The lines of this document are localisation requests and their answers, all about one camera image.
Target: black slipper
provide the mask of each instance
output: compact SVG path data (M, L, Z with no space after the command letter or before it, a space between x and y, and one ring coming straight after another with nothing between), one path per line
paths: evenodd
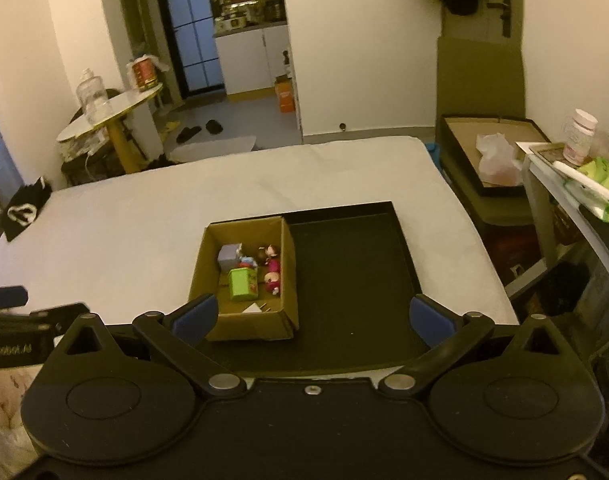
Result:
M206 124L206 130L211 135L217 135L217 134L221 134L224 131L224 128L222 127L222 124L220 124L218 121L214 121L213 119L211 119Z
M185 128L178 134L178 137L176 137L176 142L178 144L184 144L188 140L191 140L196 134L200 133L201 131L202 131L201 126L194 126L193 128Z

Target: green plastic package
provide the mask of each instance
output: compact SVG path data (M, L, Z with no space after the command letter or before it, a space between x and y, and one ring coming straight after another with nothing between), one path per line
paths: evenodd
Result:
M599 156L590 163L578 168L578 171L609 190L609 162L606 159ZM565 187L576 199L587 206L595 216L603 222L609 223L609 200L582 187L581 184L574 180L567 181Z

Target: gray floor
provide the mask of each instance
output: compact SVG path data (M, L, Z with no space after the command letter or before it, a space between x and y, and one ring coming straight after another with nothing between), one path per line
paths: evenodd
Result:
M184 146L192 142L205 142L233 137L255 136L259 149L281 148L302 144L302 136L296 123L296 114L283 114L278 108L277 97L267 97L253 101L232 103L227 100L205 106L189 108L170 113L167 121L180 121L182 124L166 140L165 152L170 153L177 143L176 136L185 127L200 125L203 130ZM204 125L209 120L216 120L224 131L212 136Z

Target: metal bolt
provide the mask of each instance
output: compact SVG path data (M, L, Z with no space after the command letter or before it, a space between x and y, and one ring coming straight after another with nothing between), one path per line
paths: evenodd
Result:
M218 374L210 378L209 385L214 390L225 392L237 388L240 385L240 378L233 374Z
M416 385L416 380L410 375L394 374L385 377L385 384L391 390L411 390Z
M323 392L323 389L320 386L307 386L304 389L304 392L307 395L320 395Z

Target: white cabinet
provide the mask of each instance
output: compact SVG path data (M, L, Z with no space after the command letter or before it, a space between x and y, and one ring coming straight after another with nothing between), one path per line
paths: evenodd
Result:
M275 81L278 76L284 75L283 52L289 50L289 27L269 27L264 29L265 47L267 48L268 70L271 80Z
M273 86L262 29L216 38L216 46L228 94Z
M228 94L272 88L285 74L283 52L289 49L287 25L237 32L216 38Z

